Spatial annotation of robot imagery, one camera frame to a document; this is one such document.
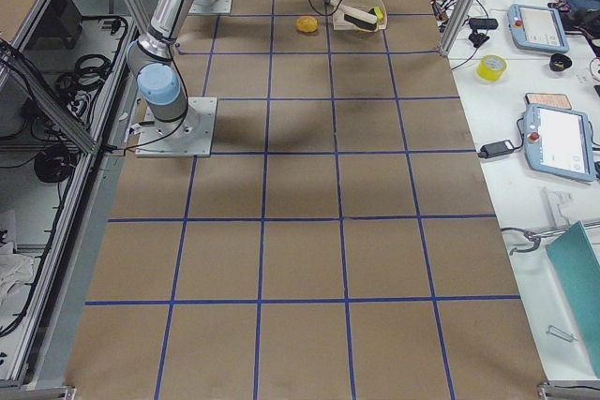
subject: tablet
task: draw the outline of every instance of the tablet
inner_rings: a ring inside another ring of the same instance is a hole
[[[551,53],[569,51],[563,23],[555,8],[514,4],[508,9],[508,26],[520,49]]]
[[[523,146],[532,169],[584,182],[596,179],[592,129],[584,112],[532,103],[523,120]]]

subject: teal panel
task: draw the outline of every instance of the teal panel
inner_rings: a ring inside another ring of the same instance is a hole
[[[600,264],[581,222],[546,247],[600,378]]]

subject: blue joint cap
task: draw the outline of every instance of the blue joint cap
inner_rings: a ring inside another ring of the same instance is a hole
[[[138,75],[138,88],[143,98],[160,106],[172,104],[179,97],[181,90],[175,71],[161,63],[142,68]]]

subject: tape roll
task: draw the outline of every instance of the tape roll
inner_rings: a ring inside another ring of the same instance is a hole
[[[498,80],[506,70],[506,61],[498,55],[486,55],[479,62],[477,74],[486,81]]]

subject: white mounting plate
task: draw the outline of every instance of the white mounting plate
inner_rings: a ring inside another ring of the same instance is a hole
[[[233,0],[218,0],[213,5],[201,5],[198,0],[191,4],[188,16],[209,16],[213,14],[230,14]]]
[[[194,126],[189,136],[184,138],[169,137],[164,140],[148,143],[147,147],[138,147],[137,156],[163,158],[172,156],[210,156],[217,116],[216,97],[190,97],[189,107],[200,115],[200,123]],[[148,108],[144,121],[154,121],[154,114]],[[157,140],[161,137],[153,126],[143,127],[139,144]]]

